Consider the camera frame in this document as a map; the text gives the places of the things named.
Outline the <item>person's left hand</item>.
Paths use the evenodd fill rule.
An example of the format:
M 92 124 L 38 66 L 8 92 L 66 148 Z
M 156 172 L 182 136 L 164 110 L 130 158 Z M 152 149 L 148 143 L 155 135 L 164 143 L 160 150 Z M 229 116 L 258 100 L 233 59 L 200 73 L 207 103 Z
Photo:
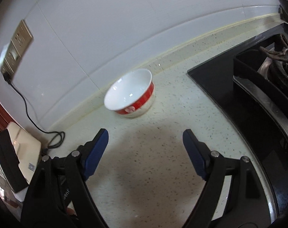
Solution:
M 68 215 L 75 215 L 75 211 L 74 211 L 74 209 L 72 209 L 72 208 L 66 208 L 66 211 L 67 211 L 67 214 Z

